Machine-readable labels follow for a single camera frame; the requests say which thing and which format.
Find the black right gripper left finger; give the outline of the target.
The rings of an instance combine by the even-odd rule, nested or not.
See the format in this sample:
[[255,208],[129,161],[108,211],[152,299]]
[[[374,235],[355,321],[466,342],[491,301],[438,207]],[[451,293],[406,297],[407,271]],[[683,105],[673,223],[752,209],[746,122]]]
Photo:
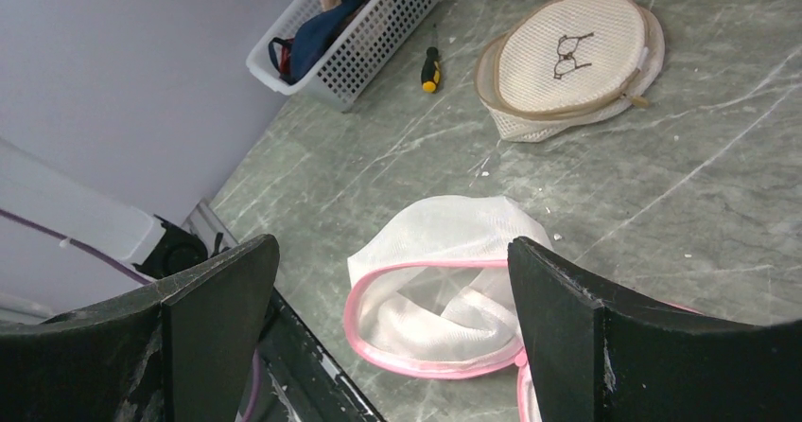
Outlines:
[[261,235],[42,323],[2,324],[2,419],[234,420],[279,260]]

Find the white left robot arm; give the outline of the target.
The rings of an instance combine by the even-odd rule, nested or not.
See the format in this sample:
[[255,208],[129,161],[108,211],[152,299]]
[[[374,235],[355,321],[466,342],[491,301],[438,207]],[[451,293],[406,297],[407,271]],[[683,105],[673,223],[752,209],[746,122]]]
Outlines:
[[207,202],[183,225],[122,203],[1,142],[1,215],[99,258],[147,285],[224,251],[224,227]]

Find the white mesh bag red zipper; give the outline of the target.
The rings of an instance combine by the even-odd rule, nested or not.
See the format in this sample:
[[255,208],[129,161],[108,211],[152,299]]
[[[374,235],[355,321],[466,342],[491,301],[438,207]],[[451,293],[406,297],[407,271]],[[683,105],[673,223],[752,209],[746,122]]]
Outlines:
[[544,227],[504,196],[443,195],[404,208],[347,260],[348,343],[369,363],[414,378],[514,366],[518,416],[539,420],[508,270],[516,237],[549,245]]

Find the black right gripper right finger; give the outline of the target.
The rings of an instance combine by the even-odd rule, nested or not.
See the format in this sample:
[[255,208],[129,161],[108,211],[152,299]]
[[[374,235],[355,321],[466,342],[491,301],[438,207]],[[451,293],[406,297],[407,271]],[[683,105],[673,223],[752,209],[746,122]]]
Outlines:
[[797,421],[801,324],[749,325],[660,302],[527,237],[508,248],[546,421]]

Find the red bra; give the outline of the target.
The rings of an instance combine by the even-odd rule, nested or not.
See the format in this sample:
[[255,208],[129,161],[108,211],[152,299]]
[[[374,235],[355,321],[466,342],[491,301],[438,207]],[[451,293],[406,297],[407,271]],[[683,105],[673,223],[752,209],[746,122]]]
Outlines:
[[281,40],[278,45],[281,48],[280,57],[279,57],[279,73],[282,76],[289,76],[290,71],[290,57],[291,57],[291,49],[292,49],[293,40]]

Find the beige mesh laundry bag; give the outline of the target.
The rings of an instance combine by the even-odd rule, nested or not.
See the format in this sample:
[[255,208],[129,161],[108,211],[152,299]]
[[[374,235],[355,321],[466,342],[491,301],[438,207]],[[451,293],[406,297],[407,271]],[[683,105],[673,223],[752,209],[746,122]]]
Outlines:
[[474,87],[501,139],[538,143],[647,107],[665,53],[633,0],[551,0],[485,46]]

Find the navy blue bra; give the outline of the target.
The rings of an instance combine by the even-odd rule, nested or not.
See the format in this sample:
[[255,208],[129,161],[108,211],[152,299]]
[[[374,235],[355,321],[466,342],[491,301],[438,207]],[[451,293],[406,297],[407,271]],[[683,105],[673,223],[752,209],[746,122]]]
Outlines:
[[302,79],[369,0],[336,1],[337,4],[332,8],[304,22],[290,38],[293,43],[289,76],[282,76],[278,69],[281,52],[278,43],[289,39],[275,37],[270,41],[270,61],[285,83],[292,85]]

